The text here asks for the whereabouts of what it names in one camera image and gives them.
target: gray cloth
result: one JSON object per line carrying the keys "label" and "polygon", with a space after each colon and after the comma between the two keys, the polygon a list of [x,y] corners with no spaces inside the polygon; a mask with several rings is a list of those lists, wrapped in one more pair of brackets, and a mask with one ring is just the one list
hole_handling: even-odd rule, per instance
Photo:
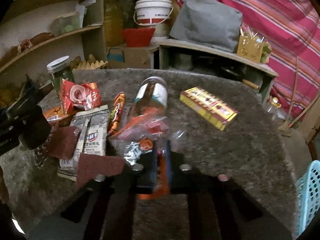
{"label": "gray cloth", "polygon": [[242,13],[216,0],[185,0],[170,36],[236,52]]}

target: white wall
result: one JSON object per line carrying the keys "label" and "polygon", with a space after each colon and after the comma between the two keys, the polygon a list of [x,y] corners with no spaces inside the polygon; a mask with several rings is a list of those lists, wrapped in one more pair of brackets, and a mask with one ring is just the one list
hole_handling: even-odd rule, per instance
{"label": "white wall", "polygon": [[[12,46],[18,46],[24,39],[30,39],[39,33],[50,32],[52,20],[58,16],[72,12],[78,1],[67,1],[40,7],[19,15],[0,25],[0,57]],[[13,82],[20,85],[27,73],[35,79],[39,73],[46,73],[46,65],[51,61],[68,55],[70,60],[83,55],[80,35],[70,36],[55,41],[30,52],[22,59],[8,67],[5,74],[0,73],[0,83]]]}

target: table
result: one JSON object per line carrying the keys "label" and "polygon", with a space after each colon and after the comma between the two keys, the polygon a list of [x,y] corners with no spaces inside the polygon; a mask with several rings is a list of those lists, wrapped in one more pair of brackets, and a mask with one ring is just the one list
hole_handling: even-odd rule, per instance
{"label": "table", "polygon": [[171,55],[174,53],[172,51],[172,47],[174,48],[184,48],[187,50],[195,50],[202,51],[214,55],[218,55],[221,57],[229,58],[232,60],[236,60],[241,62],[249,68],[249,71],[257,71],[259,74],[263,75],[263,83],[260,88],[259,93],[262,95],[262,103],[265,103],[270,95],[270,91],[274,82],[274,79],[278,77],[278,73],[275,72],[272,68],[270,68],[266,64],[258,64],[246,58],[240,57],[235,53],[226,52],[220,49],[215,49],[212,47],[188,42],[188,41],[180,41],[176,39],[167,39],[164,41],[158,41],[158,45],[160,45],[159,49],[159,65],[160,69],[167,69],[169,67],[169,60]]}
{"label": "table", "polygon": [[[293,228],[297,199],[294,170],[270,116],[252,89],[239,82],[181,71],[78,70],[74,75],[77,83],[97,82],[103,102],[109,106],[121,91],[126,93],[127,104],[132,104],[145,78],[164,78],[168,84],[171,130],[186,131],[179,152],[203,173],[232,176],[287,228]],[[217,130],[179,101],[181,91],[197,85],[239,111],[225,131]],[[57,103],[52,91],[40,105],[45,111]],[[76,190],[73,181],[57,176],[57,160],[49,158],[43,168],[36,168],[32,151],[23,146],[3,155],[0,165],[10,194],[10,208],[26,233]],[[153,239],[188,239],[187,214],[185,195],[168,196],[149,204],[138,201],[133,239],[144,239],[153,232],[160,235]]]}

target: pink striped fabric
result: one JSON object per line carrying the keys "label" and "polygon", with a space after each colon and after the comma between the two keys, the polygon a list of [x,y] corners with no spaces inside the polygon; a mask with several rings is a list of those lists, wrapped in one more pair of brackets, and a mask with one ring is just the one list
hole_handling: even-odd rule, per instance
{"label": "pink striped fabric", "polygon": [[[183,0],[176,0],[181,6]],[[316,96],[320,83],[320,19],[309,0],[217,0],[243,13],[243,23],[270,42],[268,65],[279,77],[271,93],[285,110],[292,98],[299,56],[299,76],[292,116]]]}

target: blue plastic basket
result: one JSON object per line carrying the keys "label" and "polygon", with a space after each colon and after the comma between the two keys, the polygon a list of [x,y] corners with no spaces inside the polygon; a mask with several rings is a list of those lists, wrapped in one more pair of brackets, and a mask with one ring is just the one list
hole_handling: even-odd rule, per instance
{"label": "blue plastic basket", "polygon": [[298,236],[309,225],[320,208],[320,161],[313,161],[305,175],[297,182],[298,189]]}

